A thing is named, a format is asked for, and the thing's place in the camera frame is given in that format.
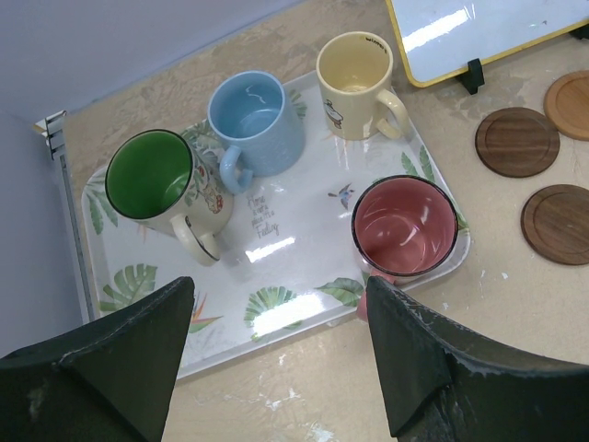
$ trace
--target blue mug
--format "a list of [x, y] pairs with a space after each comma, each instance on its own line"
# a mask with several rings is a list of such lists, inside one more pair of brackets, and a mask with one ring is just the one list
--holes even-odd
[[303, 153], [303, 124], [283, 85], [267, 72], [228, 78], [213, 93], [207, 114], [225, 148], [219, 169], [232, 193], [247, 190], [254, 176], [284, 172]]

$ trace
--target mug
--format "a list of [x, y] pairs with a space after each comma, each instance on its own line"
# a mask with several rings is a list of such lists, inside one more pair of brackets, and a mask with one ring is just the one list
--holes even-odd
[[[328, 127], [341, 138], [364, 140], [380, 131], [389, 138], [411, 133], [409, 115], [389, 89], [393, 52], [369, 32], [348, 32], [329, 41], [317, 58]], [[398, 127], [387, 121], [393, 112]]]
[[[410, 175], [370, 186], [352, 212], [352, 237], [371, 276], [404, 283], [431, 272], [456, 244], [458, 221], [448, 196], [435, 184]], [[366, 292], [357, 314], [366, 315]]]
[[233, 195], [178, 134], [156, 129], [125, 142], [105, 179], [110, 205], [120, 215], [176, 236], [202, 265], [220, 259], [214, 234], [229, 221]]
[[303, 124], [283, 85], [267, 72], [228, 78], [213, 93], [207, 114], [225, 148], [221, 179], [232, 193], [244, 192], [254, 176], [284, 172], [303, 153]]

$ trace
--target white wall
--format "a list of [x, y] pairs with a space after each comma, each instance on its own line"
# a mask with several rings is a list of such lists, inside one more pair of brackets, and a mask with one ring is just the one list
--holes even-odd
[[82, 324], [43, 138], [0, 111], [0, 357]]
[[74, 111], [301, 0], [8, 0], [0, 109]]

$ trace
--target black mug rim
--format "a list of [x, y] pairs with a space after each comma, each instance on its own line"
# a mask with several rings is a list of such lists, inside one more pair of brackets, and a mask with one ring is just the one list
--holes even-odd
[[[182, 192], [180, 193], [180, 195], [178, 196], [178, 198], [174, 201], [174, 203], [172, 203], [169, 207], [166, 208], [166, 210], [160, 212], [157, 215], [153, 215], [153, 216], [147, 216], [147, 217], [143, 217], [143, 218], [138, 218], [135, 216], [130, 216], [125, 214], [121, 209], [119, 209], [114, 202], [110, 199], [110, 194], [109, 194], [109, 186], [108, 186], [108, 182], [109, 182], [109, 172], [110, 172], [110, 166], [112, 165], [112, 162], [115, 160], [115, 158], [117, 157], [117, 155], [119, 155], [119, 153], [123, 150], [123, 148], [128, 145], [132, 140], [134, 140], [135, 138], [137, 138], [138, 136], [142, 136], [145, 134], [152, 134], [152, 133], [166, 133], [166, 134], [171, 134], [174, 135], [176, 138], [178, 138], [182, 144], [184, 144], [184, 146], [186, 147], [186, 149], [188, 150], [189, 153], [189, 159], [191, 161], [191, 168], [189, 169], [190, 171], [190, 175], [188, 177], [188, 180], [186, 181], [186, 185], [184, 186], [184, 189], [182, 189]], [[192, 151], [191, 151], [191, 147], [188, 145], [188, 142], [180, 135], [180, 134], [176, 134], [175, 132], [169, 131], [168, 129], [148, 129], [146, 131], [142, 131], [139, 134], [135, 134], [133, 135], [131, 138], [129, 138], [128, 140], [126, 140], [118, 149], [117, 151], [114, 153], [114, 155], [112, 156], [112, 158], [109, 161], [109, 164], [107, 166], [107, 173], [104, 176], [104, 192], [107, 195], [107, 200], [109, 201], [110, 206], [115, 210], [115, 212], [117, 212], [118, 214], [124, 216], [125, 218], [129, 218], [132, 219], [133, 221], [145, 221], [146, 219], [153, 219], [156, 218], [160, 215], [163, 215], [170, 207], [173, 207], [174, 205], [176, 205], [176, 203], [178, 201], [180, 201], [180, 199], [182, 198], [182, 196], [184, 195], [184, 193], [186, 193], [186, 190], [188, 189], [191, 180], [192, 180], [192, 174], [194, 173], [193, 171], [194, 168], [194, 158], [192, 156]]]
[[[360, 245], [360, 240], [358, 239], [358, 236], [356, 235], [356, 229], [354, 227], [355, 225], [355, 220], [356, 220], [356, 216], [358, 213], [358, 207], [360, 206], [360, 203], [364, 200], [365, 196], [371, 191], [373, 190], [374, 187], [378, 186], [379, 184], [382, 184], [383, 182], [386, 181], [391, 181], [391, 180], [398, 180], [398, 179], [405, 179], [405, 178], [409, 178], [411, 180], [418, 180], [421, 182], [424, 182], [425, 184], [428, 184], [430, 186], [432, 186], [434, 189], [436, 189], [444, 198], [445, 200], [448, 202], [448, 204], [450, 205], [450, 210], [452, 210], [452, 214], [454, 215], [454, 236], [452, 237], [452, 244], [450, 245], [448, 251], [445, 253], [445, 255], [440, 258], [434, 265], [428, 267], [425, 270], [421, 270], [419, 272], [414, 272], [414, 273], [396, 273], [396, 272], [391, 272], [390, 270], [378, 265], [376, 262], [374, 262], [363, 250], [362, 246]], [[456, 209], [454, 207], [454, 205], [452, 204], [452, 200], [450, 200], [450, 197], [435, 183], [426, 180], [425, 178], [422, 177], [415, 177], [413, 175], [393, 175], [390, 177], [386, 177], [383, 178], [381, 180], [375, 181], [373, 182], [368, 189], [366, 189], [362, 195], [360, 195], [360, 198], [358, 198], [358, 201], [356, 202], [355, 207], [353, 208], [353, 212], [352, 212], [352, 238], [353, 238], [353, 242], [354, 245], [356, 246], [356, 249], [358, 250], [358, 252], [360, 253], [360, 255], [375, 269], [377, 269], [379, 272], [385, 273], [385, 274], [389, 274], [391, 276], [396, 276], [399, 278], [403, 278], [403, 277], [414, 277], [414, 276], [420, 276], [422, 274], [431, 272], [432, 270], [436, 269], [437, 267], [439, 267], [440, 265], [442, 265], [443, 262], [445, 262], [448, 257], [450, 256], [450, 254], [454, 251], [454, 247], [456, 246], [456, 241], [458, 239], [458, 215], [456, 213]]]

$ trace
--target yellow mug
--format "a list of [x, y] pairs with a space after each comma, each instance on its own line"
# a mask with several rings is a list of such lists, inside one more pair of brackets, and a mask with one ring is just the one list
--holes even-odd
[[[323, 107], [331, 131], [364, 140], [380, 131], [389, 138], [411, 133], [409, 115], [390, 91], [393, 52], [370, 32], [347, 32], [329, 41], [317, 58]], [[393, 112], [398, 128], [387, 121]]]

